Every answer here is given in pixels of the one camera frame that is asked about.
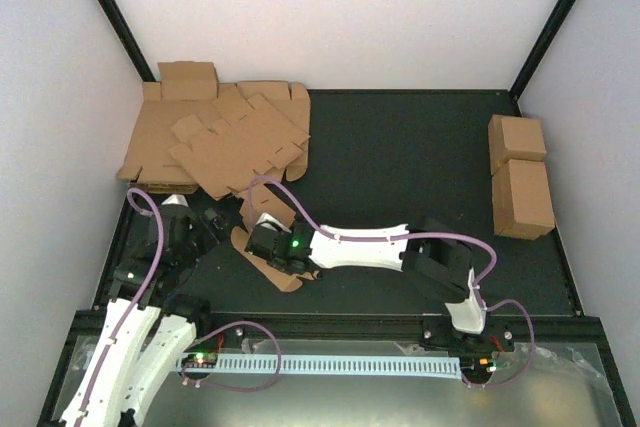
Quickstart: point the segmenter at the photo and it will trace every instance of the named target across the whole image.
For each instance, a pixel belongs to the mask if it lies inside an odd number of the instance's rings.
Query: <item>cable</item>
[[[138,204],[136,204],[136,202],[133,200],[133,194],[137,194],[140,197],[142,197],[145,200],[145,202],[149,205],[151,210],[143,209]],[[155,274],[156,269],[158,268],[158,264],[160,263],[160,258],[162,257],[162,249],[164,246],[164,225],[162,223],[160,210],[158,210],[158,206],[153,201],[153,199],[146,192],[136,187],[132,187],[127,191],[127,200],[129,201],[129,204],[131,205],[131,207],[133,207],[133,209],[136,212],[146,217],[151,217],[151,216],[155,217],[156,225],[158,227],[158,246],[156,248],[156,253],[153,257],[153,260],[151,262],[151,266],[149,267],[149,272],[147,272],[147,276],[144,278],[142,284],[140,285],[140,288],[138,289],[136,294],[133,296],[133,299],[131,299],[129,306],[122,314],[122,317],[120,317],[120,320],[118,320],[115,327],[111,331],[111,335],[109,335],[109,340],[112,340],[114,342],[116,340],[116,337],[118,336],[118,333],[120,332],[120,329],[122,328],[122,325],[127,320],[127,317],[129,317],[129,314],[135,308],[136,304],[140,301],[140,298],[144,294],[144,291],[147,289],[147,287],[151,283],[151,279],[153,278],[153,275]],[[89,405],[89,399],[91,398],[91,394],[93,392],[93,389],[95,388],[96,382],[98,380],[98,375],[100,374],[100,371],[102,370],[102,367],[107,358],[107,355],[109,354],[111,345],[112,344],[105,345],[104,349],[100,353],[100,357],[96,362],[96,367],[91,374],[89,382],[87,383],[87,390],[85,391],[82,402],[80,403],[79,410],[81,412],[84,412],[87,410],[87,406]],[[84,420],[84,417],[78,417],[74,423],[74,427],[80,427],[82,425],[83,420]]]
[[[467,379],[467,377],[462,374],[462,381],[467,384],[467,387],[472,388],[472,387],[477,387],[477,388],[493,388],[493,387],[503,387],[505,385],[508,385],[512,382],[514,382],[516,379],[519,379],[520,377],[522,377],[522,375],[529,370],[529,367],[531,366],[531,362],[533,361],[533,352],[536,350],[536,337],[535,337],[535,333],[533,331],[533,322],[531,321],[531,316],[529,315],[529,312],[527,312],[527,309],[524,308],[524,306],[518,302],[517,300],[514,299],[505,299],[505,300],[501,300],[500,302],[498,302],[495,305],[492,305],[491,307],[487,308],[487,312],[493,312],[494,310],[498,310],[500,307],[504,307],[507,304],[512,304],[515,305],[516,307],[518,307],[521,311],[522,311],[522,315],[524,315],[524,319],[527,321],[527,327],[529,328],[529,338],[530,338],[530,347],[529,347],[529,357],[527,358],[527,362],[524,364],[524,367],[513,377],[507,379],[507,380],[503,380],[501,382],[496,382],[496,383],[487,383],[487,384],[476,384],[474,382],[471,382],[469,379]]]
[[[223,325],[219,329],[216,329],[216,330],[208,333],[204,337],[196,340],[188,348],[191,349],[191,348],[195,347],[196,345],[200,345],[201,343],[209,340],[211,337],[215,337],[216,335],[221,334],[225,330],[231,329],[233,327],[239,327],[241,325],[250,326],[250,327],[254,327],[254,328],[258,329],[258,330],[261,330],[262,332],[267,334],[267,336],[273,341],[273,344],[275,345],[275,348],[276,348],[276,355],[278,357],[278,360],[277,360],[277,363],[276,363],[276,370],[271,375],[271,377],[264,384],[259,385],[257,387],[234,387],[232,385],[218,384],[218,383],[215,383],[215,382],[205,382],[203,380],[193,380],[193,379],[191,379],[191,378],[189,378],[187,376],[187,374],[185,372],[186,369],[187,369],[187,365],[185,364],[182,367],[182,371],[180,372],[180,375],[182,376],[182,379],[184,380],[183,385],[187,385],[189,382],[192,382],[192,383],[194,383],[196,385],[196,387],[200,387],[201,385],[204,385],[205,387],[213,387],[213,388],[216,388],[216,389],[230,390],[232,392],[253,393],[253,392],[260,392],[261,390],[268,389],[269,387],[271,387],[273,384],[275,384],[278,381],[278,379],[280,377],[280,369],[282,367],[282,350],[280,349],[280,344],[278,343],[278,340],[276,339],[276,336],[273,335],[273,333],[269,329],[267,329],[265,326],[260,325],[260,324],[258,324],[256,322],[251,322],[249,320],[239,320],[237,322],[231,322],[230,324]]]
[[[289,200],[293,202],[293,204],[296,206],[296,208],[302,214],[305,220],[309,223],[309,225],[311,225],[311,227],[313,227],[313,229],[316,232],[324,235],[329,239],[335,239],[335,240],[344,241],[344,242],[397,242],[400,240],[413,240],[413,239],[446,239],[446,240],[457,240],[460,242],[465,242],[467,244],[473,244],[485,250],[491,257],[491,260],[489,261],[487,266],[484,268],[484,270],[480,272],[473,280],[472,285],[476,289],[479,287],[482,279],[484,279],[493,270],[496,263],[498,262],[498,254],[496,254],[496,251],[493,249],[493,247],[491,247],[486,242],[483,242],[480,239],[476,239],[475,237],[470,237],[468,235],[452,234],[450,232],[416,232],[413,234],[392,235],[390,237],[354,237],[349,235],[337,236],[336,234],[327,232],[321,226],[319,226],[311,218],[311,216],[302,206],[300,201],[295,197],[295,195],[293,195],[293,193],[289,189],[287,189],[284,185],[282,185],[277,180],[272,179],[271,177],[266,175],[256,176],[249,184],[249,189],[247,193],[247,198],[249,201],[249,225],[253,225],[253,204],[251,202],[251,190],[261,180],[264,182],[273,184],[277,188],[279,188],[289,198]]]

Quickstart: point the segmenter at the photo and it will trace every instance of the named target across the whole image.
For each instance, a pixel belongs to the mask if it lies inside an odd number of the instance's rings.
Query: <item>purple cable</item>
[[[237,322],[231,322],[230,324],[223,325],[219,329],[216,329],[213,332],[210,332],[209,334],[205,335],[204,337],[196,340],[188,348],[191,349],[192,347],[195,347],[196,345],[200,345],[202,342],[204,342],[206,340],[209,340],[211,337],[215,337],[216,335],[221,334],[222,332],[224,332],[227,329],[231,329],[233,327],[238,327],[240,325],[248,325],[250,327],[255,327],[256,329],[261,330],[262,332],[267,334],[267,336],[273,341],[273,344],[276,347],[276,355],[278,356],[278,361],[277,361],[277,364],[276,364],[276,370],[271,375],[269,380],[267,380],[264,384],[259,385],[257,387],[234,387],[232,385],[218,384],[218,383],[215,383],[215,382],[204,382],[202,380],[193,380],[193,379],[191,379],[191,378],[189,378],[187,376],[187,374],[185,372],[186,369],[187,369],[187,365],[185,364],[185,366],[182,367],[182,371],[180,372],[180,375],[182,376],[182,378],[184,379],[184,381],[186,383],[193,382],[196,385],[204,385],[205,387],[213,387],[213,388],[216,388],[216,389],[230,390],[232,392],[242,392],[242,393],[247,393],[248,394],[248,393],[260,392],[261,390],[268,389],[269,387],[271,387],[273,384],[275,384],[278,381],[278,378],[279,378],[279,375],[280,375],[280,369],[282,367],[282,350],[280,349],[280,344],[278,343],[278,340],[276,339],[276,336],[273,335],[273,333],[269,329],[267,329],[263,325],[257,324],[256,322],[251,322],[249,320],[239,320]]]
[[[133,194],[138,194],[140,197],[142,197],[145,200],[145,202],[149,204],[149,207],[151,208],[151,210],[143,209],[138,204],[136,204],[136,202],[133,200]],[[136,187],[132,187],[127,191],[127,200],[129,201],[129,204],[131,205],[131,207],[133,207],[133,209],[136,212],[146,217],[151,217],[151,216],[155,217],[156,225],[158,226],[158,246],[156,248],[156,253],[153,257],[153,261],[151,262],[151,267],[149,268],[149,272],[147,272],[147,276],[144,278],[144,281],[140,285],[140,288],[138,289],[136,294],[133,296],[133,299],[131,299],[129,306],[122,314],[122,317],[120,317],[120,320],[118,320],[115,327],[111,331],[111,335],[109,335],[109,339],[114,341],[116,340],[116,337],[118,335],[118,332],[120,332],[122,325],[127,320],[127,317],[129,317],[129,314],[131,313],[131,311],[135,308],[136,304],[140,301],[140,298],[144,294],[144,291],[147,290],[149,283],[151,283],[151,279],[153,278],[153,275],[155,274],[156,269],[158,268],[158,264],[160,263],[160,257],[162,257],[162,249],[164,246],[164,225],[162,224],[162,217],[160,216],[160,211],[158,210],[158,206],[153,201],[153,199],[146,192]],[[100,353],[100,357],[96,362],[96,368],[93,370],[93,373],[91,374],[91,378],[87,383],[87,390],[85,391],[82,402],[80,403],[80,411],[87,410],[87,406],[89,405],[89,399],[91,398],[91,393],[95,388],[96,382],[98,380],[98,375],[102,370],[102,366],[104,365],[104,362],[107,358],[107,355],[109,354],[110,349],[111,349],[111,345],[107,344],[105,345],[104,349]],[[80,427],[82,425],[83,420],[84,420],[84,417],[78,417],[74,423],[74,427]]]
[[[248,193],[247,193],[247,197],[248,197],[248,201],[249,201],[249,225],[253,225],[254,224],[254,222],[253,222],[253,204],[251,203],[251,190],[261,180],[264,181],[264,182],[273,184],[276,187],[278,187],[289,198],[289,200],[291,202],[293,202],[293,204],[296,206],[298,211],[302,214],[302,216],[305,218],[305,220],[307,222],[309,222],[309,225],[311,225],[311,227],[313,227],[313,229],[316,232],[318,232],[319,234],[324,235],[325,237],[327,237],[329,239],[335,239],[336,238],[335,234],[332,234],[331,232],[327,232],[326,230],[324,230],[322,227],[320,227],[311,218],[311,216],[305,210],[305,208],[302,206],[300,201],[298,199],[296,199],[295,195],[293,195],[293,193],[289,189],[287,189],[284,185],[282,185],[277,180],[272,179],[271,177],[266,176],[266,175],[258,175],[249,184],[249,189],[248,189]],[[345,242],[396,242],[396,241],[399,241],[399,240],[412,240],[412,239],[448,239],[448,240],[458,240],[460,242],[465,242],[467,244],[473,244],[473,245],[475,245],[477,247],[480,247],[480,248],[484,249],[489,254],[489,256],[491,257],[491,260],[489,261],[487,266],[484,268],[484,270],[482,272],[480,272],[477,277],[475,277],[475,279],[473,281],[473,286],[474,287],[478,287],[480,285],[480,281],[482,281],[482,279],[484,279],[489,274],[489,272],[491,272],[493,270],[493,268],[495,267],[496,263],[498,262],[498,254],[496,254],[496,251],[493,249],[493,247],[491,247],[489,244],[487,244],[486,242],[483,242],[480,239],[476,239],[475,237],[470,237],[468,235],[462,235],[462,234],[452,234],[452,233],[449,233],[449,232],[416,232],[416,233],[413,233],[413,234],[394,235],[394,236],[391,236],[389,238],[387,238],[387,237],[353,237],[353,236],[348,236],[348,235],[339,237],[340,241],[345,241]]]
[[[505,385],[508,385],[512,382],[514,382],[516,379],[519,379],[520,377],[522,377],[522,375],[529,369],[529,367],[531,366],[531,362],[533,361],[533,353],[536,350],[536,336],[535,333],[533,331],[533,322],[531,321],[531,316],[529,315],[529,312],[527,312],[527,309],[524,308],[524,306],[518,302],[517,300],[514,299],[505,299],[505,300],[501,300],[500,302],[498,302],[495,305],[492,305],[491,307],[487,308],[487,312],[493,312],[494,310],[498,310],[500,307],[504,307],[507,304],[513,304],[516,307],[518,307],[521,311],[522,311],[522,315],[524,315],[525,320],[527,321],[527,327],[529,327],[529,338],[530,338],[530,346],[529,346],[529,357],[527,358],[527,362],[524,364],[524,367],[520,370],[520,372],[518,372],[516,375],[514,375],[513,377],[507,379],[507,380],[503,380],[502,382],[496,382],[496,383],[492,383],[492,384],[476,384],[473,383],[471,381],[469,381],[469,379],[467,379],[467,377],[465,377],[464,374],[462,374],[462,381],[467,384],[467,386],[469,388],[471,387],[479,387],[479,388],[493,388],[493,387],[504,387]]]

